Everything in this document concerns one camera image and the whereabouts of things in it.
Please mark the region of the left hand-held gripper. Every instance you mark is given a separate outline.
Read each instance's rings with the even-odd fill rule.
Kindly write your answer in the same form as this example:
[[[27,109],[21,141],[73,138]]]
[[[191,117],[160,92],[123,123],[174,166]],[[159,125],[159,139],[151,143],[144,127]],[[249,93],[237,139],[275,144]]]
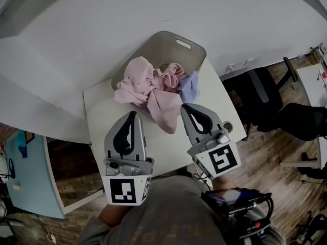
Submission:
[[[148,194],[154,160],[146,158],[143,124],[137,112],[131,111],[116,121],[105,136],[104,148],[108,158],[104,159],[102,180],[108,203],[141,205]]]

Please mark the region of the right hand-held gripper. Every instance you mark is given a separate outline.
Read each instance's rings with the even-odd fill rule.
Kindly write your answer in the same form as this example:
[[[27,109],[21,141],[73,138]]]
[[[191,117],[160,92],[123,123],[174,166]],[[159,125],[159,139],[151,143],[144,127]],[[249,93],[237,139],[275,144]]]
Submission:
[[[213,110],[198,104],[182,104],[181,117],[193,145],[188,154],[210,180],[241,166],[236,143],[222,129],[222,121]]]

